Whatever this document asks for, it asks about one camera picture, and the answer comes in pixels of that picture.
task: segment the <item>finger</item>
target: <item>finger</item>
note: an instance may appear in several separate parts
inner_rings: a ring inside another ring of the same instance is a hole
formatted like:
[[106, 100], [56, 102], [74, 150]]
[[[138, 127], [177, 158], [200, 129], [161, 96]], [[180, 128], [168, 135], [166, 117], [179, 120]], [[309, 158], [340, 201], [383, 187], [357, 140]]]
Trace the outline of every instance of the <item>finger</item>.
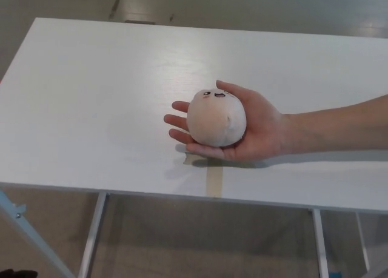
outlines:
[[233, 94], [240, 100], [246, 99], [249, 93], [249, 90], [244, 87], [221, 80], [216, 81], [216, 86], [218, 89], [222, 89]]
[[186, 118], [181, 116], [175, 116], [173, 114], [167, 114], [164, 116], [164, 122], [178, 128], [181, 128], [185, 131], [189, 131], [187, 128]]
[[179, 110], [183, 113], [186, 113], [189, 109], [189, 103], [186, 101], [175, 101], [172, 103], [172, 108], [174, 110]]
[[184, 133], [183, 131], [176, 130], [174, 128], [169, 130], [169, 135], [178, 142], [184, 143], [186, 145], [194, 142], [193, 138], [189, 134]]
[[197, 155], [206, 157], [212, 157], [217, 159], [225, 159], [225, 155], [222, 149], [203, 146], [197, 143], [188, 143], [186, 150]]

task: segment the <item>gray floor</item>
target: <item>gray floor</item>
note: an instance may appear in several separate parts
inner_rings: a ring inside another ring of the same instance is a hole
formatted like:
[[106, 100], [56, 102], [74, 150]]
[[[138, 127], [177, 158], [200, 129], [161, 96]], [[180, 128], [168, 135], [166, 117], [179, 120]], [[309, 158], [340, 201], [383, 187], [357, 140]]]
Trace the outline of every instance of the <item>gray floor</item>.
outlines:
[[[388, 38], [387, 0], [0, 0], [0, 78], [36, 16]], [[95, 194], [3, 188], [75, 273]], [[355, 215], [323, 213], [331, 271], [365, 272]], [[58, 277], [0, 222], [0, 270]], [[102, 277], [318, 277], [306, 210], [111, 196], [93, 265]]]

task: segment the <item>metal frame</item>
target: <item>metal frame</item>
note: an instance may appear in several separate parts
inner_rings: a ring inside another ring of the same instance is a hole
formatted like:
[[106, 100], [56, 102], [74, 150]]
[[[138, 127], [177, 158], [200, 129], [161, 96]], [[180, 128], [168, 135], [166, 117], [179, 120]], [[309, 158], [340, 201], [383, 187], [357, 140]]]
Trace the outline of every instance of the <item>metal frame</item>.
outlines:
[[[90, 273], [90, 264], [92, 262], [96, 239], [99, 233], [99, 227], [101, 224], [107, 196], [108, 194], [105, 192], [99, 193], [78, 278], [86, 278]], [[0, 210], [4, 212], [5, 217], [20, 232], [21, 236], [25, 238], [27, 242], [31, 243], [36, 249], [38, 249], [44, 255], [44, 257], [56, 268], [58, 273], [61, 274], [61, 278], [76, 277], [64, 264], [61, 258], [59, 258], [51, 249], [50, 245], [45, 242], [45, 240], [23, 216], [23, 213], [26, 210], [25, 205], [17, 207], [12, 203], [12, 201], [10, 201], [5, 193], [0, 190]]]
[[[89, 235], [85, 245], [84, 255], [78, 273], [78, 278], [87, 278], [90, 275], [101, 220], [104, 215], [104, 209], [107, 203], [108, 196], [109, 193], [106, 192], [101, 192], [98, 195], [95, 212], [93, 214], [93, 219], [89, 229]], [[69, 268], [63, 263], [63, 261], [50, 248], [50, 245], [45, 242], [45, 240], [38, 234], [38, 232], [29, 224], [27, 219], [23, 216], [23, 213], [26, 210], [26, 206], [14, 205], [2, 190], [0, 190], [0, 211], [1, 210], [5, 213], [5, 216], [10, 221], [10, 223], [21, 233], [21, 236], [24, 237], [28, 242], [30, 242], [35, 248], [37, 248], [44, 255], [44, 257], [58, 270], [58, 272], [61, 274], [61, 278], [76, 278], [76, 276], [69, 270]], [[327, 265], [321, 211], [319, 209], [312, 209], [311, 212], [313, 216], [315, 230], [319, 277], [329, 278], [330, 274]], [[386, 259], [383, 259], [379, 264], [370, 269], [369, 261], [366, 255], [365, 244], [363, 242], [360, 219], [358, 214], [356, 214], [356, 216], [367, 267], [367, 273], [362, 278], [388, 278], [388, 257], [386, 257]]]
[[316, 254], [318, 258], [320, 278], [329, 278], [329, 267], [327, 266], [325, 240], [320, 210], [312, 210], [315, 230]]

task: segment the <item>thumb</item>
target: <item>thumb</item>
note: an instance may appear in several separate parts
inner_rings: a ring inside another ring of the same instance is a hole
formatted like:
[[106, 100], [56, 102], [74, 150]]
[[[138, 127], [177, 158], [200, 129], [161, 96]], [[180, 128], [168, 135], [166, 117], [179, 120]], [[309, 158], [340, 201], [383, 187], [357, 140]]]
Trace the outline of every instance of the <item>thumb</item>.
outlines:
[[241, 87], [239, 85], [236, 85], [236, 84], [232, 84], [232, 83], [224, 82], [224, 81], [221, 81], [221, 80], [217, 80], [216, 81], [216, 86], [217, 86], [218, 89], [222, 89], [222, 90], [225, 90], [226, 92], [229, 92], [229, 93], [233, 94], [234, 96], [236, 96], [241, 101], [246, 99], [247, 96], [249, 95], [249, 90], [248, 89], [246, 89], [244, 87]]

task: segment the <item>white tabletop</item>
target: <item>white tabletop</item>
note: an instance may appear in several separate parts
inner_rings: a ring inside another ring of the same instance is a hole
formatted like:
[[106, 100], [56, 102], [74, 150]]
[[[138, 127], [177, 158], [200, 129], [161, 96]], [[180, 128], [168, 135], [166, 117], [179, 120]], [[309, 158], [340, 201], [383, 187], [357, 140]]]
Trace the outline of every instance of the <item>white tabletop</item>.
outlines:
[[[163, 122], [216, 79], [282, 112], [388, 93], [388, 40], [37, 19], [0, 85], [0, 182], [206, 196]], [[326, 153], [224, 168], [222, 197], [388, 212], [388, 152]]]

